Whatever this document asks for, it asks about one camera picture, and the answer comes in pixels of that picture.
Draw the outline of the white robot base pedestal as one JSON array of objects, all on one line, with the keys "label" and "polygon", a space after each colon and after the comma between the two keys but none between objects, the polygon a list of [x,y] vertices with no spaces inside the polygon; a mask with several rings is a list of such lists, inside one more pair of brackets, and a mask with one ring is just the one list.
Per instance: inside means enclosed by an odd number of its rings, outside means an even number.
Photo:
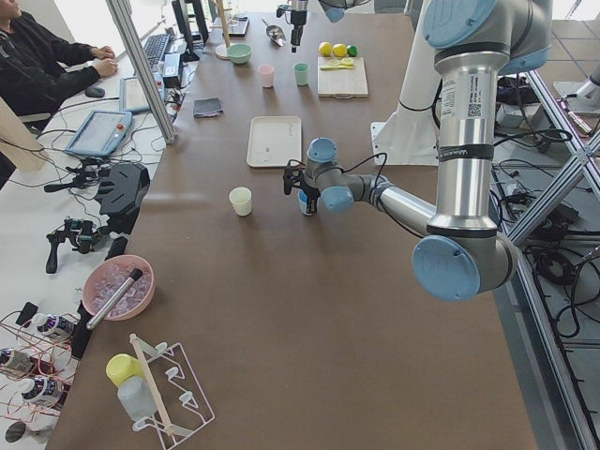
[{"label": "white robot base pedestal", "polygon": [[381,165],[437,164],[437,128],[432,107],[441,76],[434,69],[434,49],[424,37],[425,14],[429,2],[422,3],[413,38],[397,109],[384,122],[373,122],[371,146]]}]

